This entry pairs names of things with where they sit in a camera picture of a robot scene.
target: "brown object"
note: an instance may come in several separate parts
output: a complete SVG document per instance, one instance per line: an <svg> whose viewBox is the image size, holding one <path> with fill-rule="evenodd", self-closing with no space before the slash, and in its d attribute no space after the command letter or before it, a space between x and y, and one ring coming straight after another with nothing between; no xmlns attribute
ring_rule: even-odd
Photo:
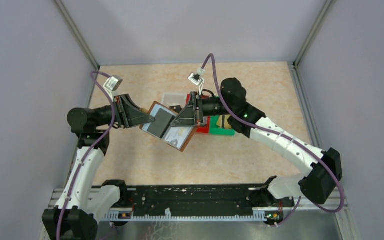
<svg viewBox="0 0 384 240"><path fill-rule="evenodd" d="M221 115L215 125L222 129L232 129L232 126L228 123L230 115Z"/></svg>
<svg viewBox="0 0 384 240"><path fill-rule="evenodd" d="M165 109L167 109L167 110L169 110L170 112L172 112L172 113L174 113L175 114L175 116L177 116L178 114L176 113L176 112L174 112L173 110L171 110L170 108L168 108L168 107L166 107L166 106L164 106L164 105L162 105L161 103L159 103L159 102L157 102L157 101L154 101L153 103L152 103L152 106L149 108L149 111L147 112L147 114L151 114L151 112L152 112L152 110L154 109L154 107L155 107L155 105L159 105L159 106L161 106L161 107L164 107ZM164 141L165 143L167 143L167 145L169 145L170 147L172 147L172 148L174 148L174 149L176 149L176 150L179 150L180 152L183 152L185 149L186 149L186 146L188 146L188 144L189 144L189 142L191 141L191 139L192 139L192 137L195 135L195 133L197 132L197 130L198 130L198 127L196 126L196 127L194 127L193 129L192 129L192 131L189 133L189 136L187 136L187 138L186 138L186 140L184 141L184 143L183 143L183 145L181 146L181 148L179 149L179 148L176 148L175 146L173 146L173 145L170 145L167 141L165 141L163 138L161 138L161 140L162 141Z"/></svg>

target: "cable connector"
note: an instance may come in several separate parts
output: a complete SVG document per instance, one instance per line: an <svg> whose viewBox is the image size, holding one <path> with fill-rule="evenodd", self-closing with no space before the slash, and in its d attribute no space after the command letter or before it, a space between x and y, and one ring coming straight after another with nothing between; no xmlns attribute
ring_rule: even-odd
<svg viewBox="0 0 384 240"><path fill-rule="evenodd" d="M108 93L108 95L113 99L114 98L113 92L115 92L120 87L120 84L122 84L122 82L123 82L123 79L121 77L114 75L105 81L105 83L103 84L103 88Z"/></svg>
<svg viewBox="0 0 384 240"><path fill-rule="evenodd" d="M198 69L198 72L201 72L202 74L204 74L205 70L203 70L201 68L202 71L200 71ZM202 78L202 74L198 74L198 73L191 73L189 75L189 77L187 79L189 79L189 81L191 81L193 84L195 84L196 86L198 86L198 90L199 90L199 95L201 95L203 93L203 89L204 89L204 78Z"/></svg>

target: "gray wall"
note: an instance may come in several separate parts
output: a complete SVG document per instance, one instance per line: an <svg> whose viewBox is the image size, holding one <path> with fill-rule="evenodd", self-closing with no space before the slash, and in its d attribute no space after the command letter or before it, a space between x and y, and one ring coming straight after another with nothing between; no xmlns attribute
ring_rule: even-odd
<svg viewBox="0 0 384 240"><path fill-rule="evenodd" d="M92 69L52 1L0 1L0 240L38 239L74 153L67 112L86 106Z"/></svg>
<svg viewBox="0 0 384 240"><path fill-rule="evenodd" d="M64 0L100 65L293 61L325 0Z"/></svg>
<svg viewBox="0 0 384 240"><path fill-rule="evenodd" d="M384 1L337 1L299 70L363 239L384 239Z"/></svg>

